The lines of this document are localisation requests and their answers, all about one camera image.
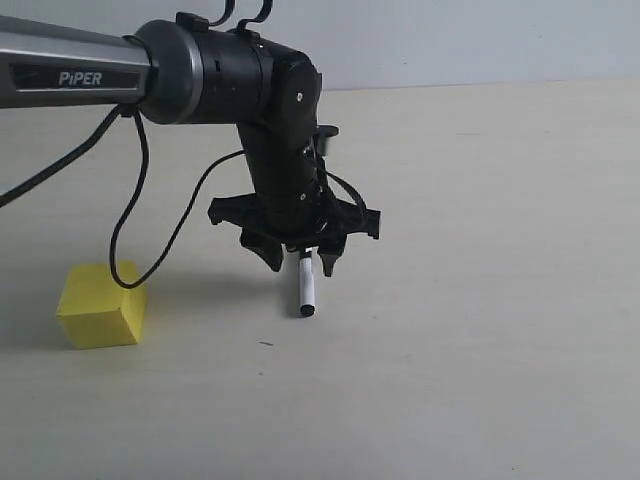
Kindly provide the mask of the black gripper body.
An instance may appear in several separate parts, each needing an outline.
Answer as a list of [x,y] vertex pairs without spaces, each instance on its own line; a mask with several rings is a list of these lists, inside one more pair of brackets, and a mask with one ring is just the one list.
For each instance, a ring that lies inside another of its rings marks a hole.
[[341,199],[314,205],[301,225],[295,223],[296,217],[280,217],[281,225],[271,222],[256,194],[214,198],[208,216],[214,225],[227,222],[250,235],[286,246],[314,247],[323,241],[358,233],[374,240],[380,238],[381,212],[361,209]]

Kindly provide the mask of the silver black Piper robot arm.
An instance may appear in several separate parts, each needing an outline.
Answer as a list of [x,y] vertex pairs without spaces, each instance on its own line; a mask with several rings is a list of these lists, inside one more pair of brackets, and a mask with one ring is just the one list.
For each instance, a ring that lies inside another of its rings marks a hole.
[[116,37],[13,17],[1,20],[3,108],[111,106],[137,125],[232,124],[254,190],[216,198],[213,224],[241,231],[272,270],[288,251],[317,249],[331,276],[354,233],[377,237],[380,214],[356,190],[331,190],[324,161],[338,134],[317,119],[322,77],[303,52],[241,20],[231,30],[180,12]]

